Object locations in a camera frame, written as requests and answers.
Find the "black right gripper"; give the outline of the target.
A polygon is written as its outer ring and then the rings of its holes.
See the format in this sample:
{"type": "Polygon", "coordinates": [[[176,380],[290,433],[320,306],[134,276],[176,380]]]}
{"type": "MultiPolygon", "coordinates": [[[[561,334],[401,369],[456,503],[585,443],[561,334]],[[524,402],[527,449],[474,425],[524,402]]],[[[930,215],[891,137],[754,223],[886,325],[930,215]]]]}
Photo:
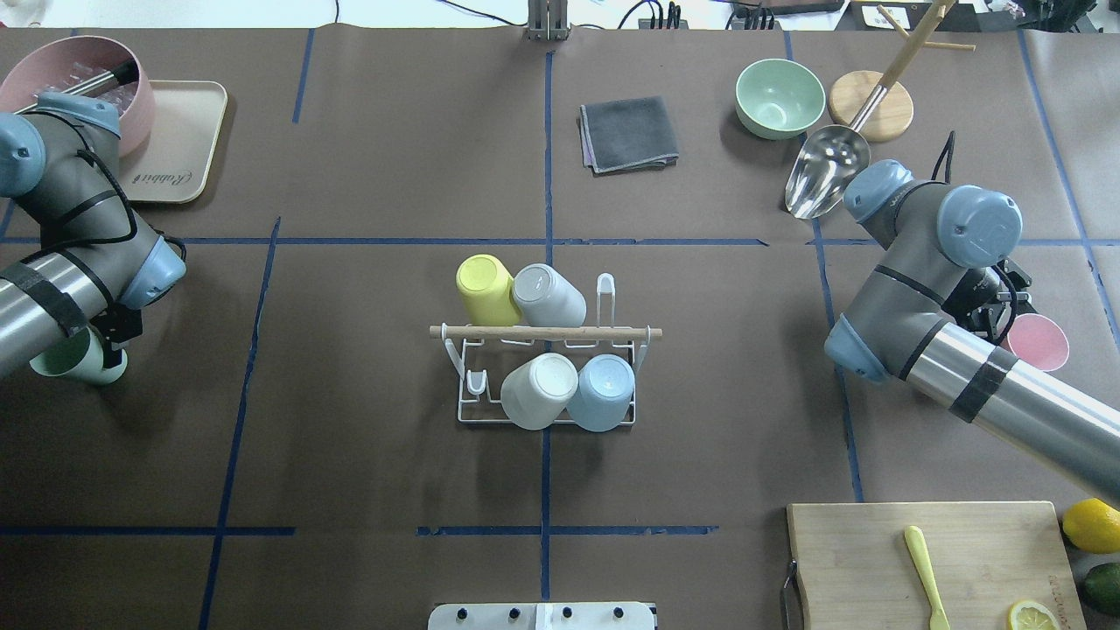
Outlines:
{"type": "Polygon", "coordinates": [[[984,269],[969,269],[945,300],[945,312],[956,326],[992,344],[1004,343],[1015,319],[1035,312],[1032,276],[1011,259],[984,269]]]}

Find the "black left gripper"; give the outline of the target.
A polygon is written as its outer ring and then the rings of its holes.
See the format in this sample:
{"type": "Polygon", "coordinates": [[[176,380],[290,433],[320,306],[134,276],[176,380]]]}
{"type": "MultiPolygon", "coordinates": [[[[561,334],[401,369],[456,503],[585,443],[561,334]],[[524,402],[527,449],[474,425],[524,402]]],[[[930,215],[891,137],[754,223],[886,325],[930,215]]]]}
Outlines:
{"type": "Polygon", "coordinates": [[[124,348],[130,340],[143,334],[143,312],[131,311],[124,304],[109,304],[108,311],[88,319],[101,339],[101,365],[116,368],[123,365],[124,348]]]}

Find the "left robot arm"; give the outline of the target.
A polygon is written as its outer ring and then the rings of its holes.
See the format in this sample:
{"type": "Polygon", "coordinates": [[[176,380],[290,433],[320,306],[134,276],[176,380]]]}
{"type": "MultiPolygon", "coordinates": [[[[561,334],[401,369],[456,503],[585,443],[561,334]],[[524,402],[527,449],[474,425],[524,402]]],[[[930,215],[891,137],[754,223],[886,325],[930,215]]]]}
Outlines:
{"type": "Polygon", "coordinates": [[[3,269],[1,371],[94,327],[140,334],[140,311],[186,272],[179,239],[144,223],[116,182],[120,121],[103,101],[48,92],[3,115],[3,196],[40,226],[40,249],[3,269]]]}

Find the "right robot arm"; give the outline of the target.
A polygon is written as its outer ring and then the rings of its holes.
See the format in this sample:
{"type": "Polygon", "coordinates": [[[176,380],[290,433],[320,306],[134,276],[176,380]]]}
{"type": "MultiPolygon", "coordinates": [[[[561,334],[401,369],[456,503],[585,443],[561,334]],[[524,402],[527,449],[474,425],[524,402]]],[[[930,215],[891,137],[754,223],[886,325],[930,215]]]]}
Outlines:
{"type": "Polygon", "coordinates": [[[871,382],[900,379],[1116,507],[1116,409],[956,326],[944,311],[969,270],[1001,262],[1019,244],[1015,200],[918,179],[887,159],[844,187],[843,204],[885,254],[829,331],[827,355],[871,382]]]}

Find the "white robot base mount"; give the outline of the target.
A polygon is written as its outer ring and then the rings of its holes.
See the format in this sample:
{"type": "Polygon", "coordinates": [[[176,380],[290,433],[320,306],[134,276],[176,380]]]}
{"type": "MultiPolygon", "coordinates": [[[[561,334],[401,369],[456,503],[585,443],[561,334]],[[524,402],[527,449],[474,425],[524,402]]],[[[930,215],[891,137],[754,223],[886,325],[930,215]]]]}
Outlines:
{"type": "Polygon", "coordinates": [[[637,601],[447,603],[428,629],[656,629],[656,606],[637,601]]]}

